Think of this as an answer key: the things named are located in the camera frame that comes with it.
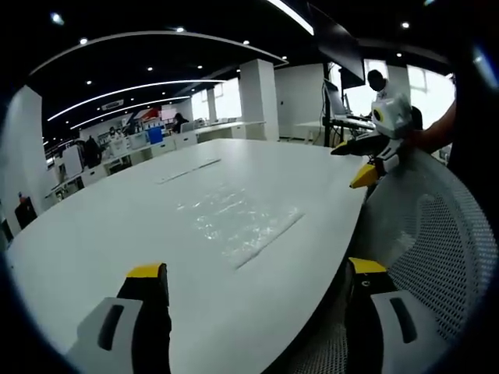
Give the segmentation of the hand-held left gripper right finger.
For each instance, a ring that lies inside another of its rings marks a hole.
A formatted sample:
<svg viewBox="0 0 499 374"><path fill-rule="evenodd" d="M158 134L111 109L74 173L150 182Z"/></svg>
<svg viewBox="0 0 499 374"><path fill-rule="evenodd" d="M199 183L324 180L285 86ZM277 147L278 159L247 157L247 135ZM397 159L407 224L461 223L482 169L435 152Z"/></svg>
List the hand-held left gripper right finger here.
<svg viewBox="0 0 499 374"><path fill-rule="evenodd" d="M379 263L348 258L347 373L428 373L448 344L435 313L399 290Z"/></svg>

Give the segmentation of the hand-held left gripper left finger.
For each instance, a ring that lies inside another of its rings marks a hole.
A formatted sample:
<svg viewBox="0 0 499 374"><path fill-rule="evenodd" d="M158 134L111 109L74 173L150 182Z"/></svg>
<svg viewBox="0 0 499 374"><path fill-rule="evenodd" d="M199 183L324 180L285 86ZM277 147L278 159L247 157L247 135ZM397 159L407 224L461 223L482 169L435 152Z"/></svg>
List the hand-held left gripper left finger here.
<svg viewBox="0 0 499 374"><path fill-rule="evenodd" d="M167 266L138 266L79 324L66 357L79 373L170 373L168 308Z"/></svg>

